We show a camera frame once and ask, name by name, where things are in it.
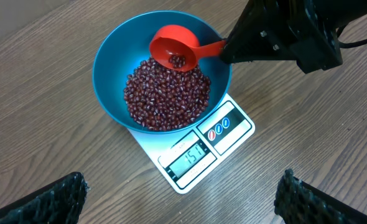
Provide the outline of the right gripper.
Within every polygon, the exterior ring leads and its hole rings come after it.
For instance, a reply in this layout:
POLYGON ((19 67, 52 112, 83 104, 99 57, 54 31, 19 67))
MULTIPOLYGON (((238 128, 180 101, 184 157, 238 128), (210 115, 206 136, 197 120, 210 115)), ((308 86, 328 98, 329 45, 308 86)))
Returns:
POLYGON ((225 63, 295 60, 304 73, 343 63, 341 49, 367 44, 338 40, 367 14, 367 0, 249 0, 220 54, 225 63))

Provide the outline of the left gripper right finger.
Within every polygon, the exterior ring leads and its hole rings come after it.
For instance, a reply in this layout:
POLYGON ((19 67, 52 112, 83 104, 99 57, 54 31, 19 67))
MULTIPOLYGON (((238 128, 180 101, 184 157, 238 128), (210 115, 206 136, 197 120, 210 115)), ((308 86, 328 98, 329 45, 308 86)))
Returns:
POLYGON ((367 224, 367 215, 294 176, 287 169, 281 177, 274 213, 285 223, 367 224))

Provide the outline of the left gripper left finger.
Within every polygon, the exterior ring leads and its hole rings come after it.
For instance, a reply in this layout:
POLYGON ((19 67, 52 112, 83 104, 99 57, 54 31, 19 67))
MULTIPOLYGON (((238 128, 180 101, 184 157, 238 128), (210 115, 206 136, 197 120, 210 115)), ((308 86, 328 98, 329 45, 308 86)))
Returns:
POLYGON ((0 223, 78 223, 89 186, 72 172, 0 208, 0 223))

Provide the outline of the orange measuring scoop blue handle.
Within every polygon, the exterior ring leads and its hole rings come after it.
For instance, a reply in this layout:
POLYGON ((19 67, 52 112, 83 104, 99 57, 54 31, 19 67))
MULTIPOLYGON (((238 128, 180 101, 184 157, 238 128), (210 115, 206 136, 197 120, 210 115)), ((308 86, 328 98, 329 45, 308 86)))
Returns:
POLYGON ((151 57, 159 64, 180 72, 195 68, 198 61, 205 57, 216 57, 221 54, 226 40, 201 46, 197 36, 189 29, 179 25, 167 25, 160 28, 149 44, 151 57), (185 64, 174 68, 169 62, 171 55, 183 55, 185 64))

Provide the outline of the white digital kitchen scale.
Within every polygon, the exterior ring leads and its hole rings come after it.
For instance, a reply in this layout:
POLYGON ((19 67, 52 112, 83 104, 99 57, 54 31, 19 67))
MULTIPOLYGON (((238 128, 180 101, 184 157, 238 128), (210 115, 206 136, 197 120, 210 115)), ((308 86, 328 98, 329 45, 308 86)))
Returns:
POLYGON ((198 125, 172 134, 130 133, 179 194, 186 194, 244 143, 255 125, 226 94, 198 125))

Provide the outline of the red beans in bowl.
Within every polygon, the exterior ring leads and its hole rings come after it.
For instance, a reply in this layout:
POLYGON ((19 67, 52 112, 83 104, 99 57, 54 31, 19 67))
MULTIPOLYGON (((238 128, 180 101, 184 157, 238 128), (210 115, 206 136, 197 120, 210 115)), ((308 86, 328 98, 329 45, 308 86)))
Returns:
POLYGON ((130 117, 150 131, 171 131, 194 123, 209 106, 211 80, 197 65, 187 72, 185 58, 173 55, 169 59, 174 69, 143 60, 128 75, 123 90, 130 117))

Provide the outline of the blue metal bowl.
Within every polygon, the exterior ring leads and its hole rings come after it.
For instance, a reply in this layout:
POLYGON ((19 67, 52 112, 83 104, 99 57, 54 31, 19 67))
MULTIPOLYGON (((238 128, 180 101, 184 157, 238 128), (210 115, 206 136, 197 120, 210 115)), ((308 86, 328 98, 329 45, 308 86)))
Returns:
POLYGON ((232 67, 218 57, 201 59, 197 64, 211 80, 209 106, 192 124, 171 131, 150 131, 129 115, 123 90, 128 75, 143 60, 151 58, 149 44, 156 32, 167 25, 179 25, 192 31, 206 45, 221 39, 217 31, 200 18, 180 11, 153 11, 123 22, 105 39, 93 64, 93 88, 100 105, 119 124, 147 134, 170 134, 191 128, 215 111, 227 93, 232 67))

